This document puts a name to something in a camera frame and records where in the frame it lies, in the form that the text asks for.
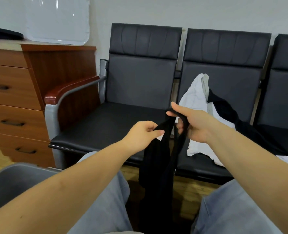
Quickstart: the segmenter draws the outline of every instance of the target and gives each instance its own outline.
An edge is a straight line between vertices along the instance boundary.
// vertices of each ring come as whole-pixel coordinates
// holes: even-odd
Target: person
[[[189,138],[207,143],[235,178],[203,200],[191,232],[288,233],[288,164],[204,111],[174,102],[172,108],[188,118]],[[121,141],[85,155],[4,205],[0,233],[134,233],[124,207],[130,190],[119,169],[164,133],[154,131],[156,126],[136,123]],[[177,128],[181,133],[181,120]]]

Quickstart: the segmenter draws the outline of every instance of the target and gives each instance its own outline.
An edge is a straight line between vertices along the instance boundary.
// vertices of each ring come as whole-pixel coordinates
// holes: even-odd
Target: denim pant leg
[[[95,153],[87,153],[78,162]],[[119,171],[68,234],[132,231],[125,207],[129,194],[129,185]]]
[[[192,234],[282,234],[234,179],[203,198]]]

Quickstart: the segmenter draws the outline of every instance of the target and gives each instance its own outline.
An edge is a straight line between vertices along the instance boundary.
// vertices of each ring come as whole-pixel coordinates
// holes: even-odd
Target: chair backrest
[[[275,39],[269,67],[256,114],[257,124],[288,129],[288,35]]]
[[[111,26],[107,102],[167,109],[182,28]]]
[[[194,78],[209,75],[209,88],[249,122],[271,34],[189,29],[177,102]]]

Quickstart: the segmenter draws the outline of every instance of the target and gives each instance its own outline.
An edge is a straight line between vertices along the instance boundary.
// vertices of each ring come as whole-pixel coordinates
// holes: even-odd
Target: wooden drawer
[[[0,66],[0,104],[41,110],[29,70]]]
[[[23,52],[0,49],[0,65],[29,68]]]
[[[49,141],[42,111],[0,105],[0,133]]]
[[[49,142],[0,134],[0,149],[13,162],[28,162],[41,167],[55,167]]]

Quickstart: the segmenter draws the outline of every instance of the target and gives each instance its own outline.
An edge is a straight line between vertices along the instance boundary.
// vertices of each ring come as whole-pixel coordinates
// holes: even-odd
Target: floor
[[[13,164],[9,157],[5,157],[0,150],[0,170]],[[138,206],[144,197],[145,190],[139,185],[139,169],[130,166],[122,166],[121,171],[129,183],[131,194],[126,208],[130,221],[135,231],[138,224]],[[190,226],[198,212],[201,198],[209,195],[219,185],[196,181],[183,177],[174,177],[173,184],[173,219],[175,222],[175,233],[189,233]]]

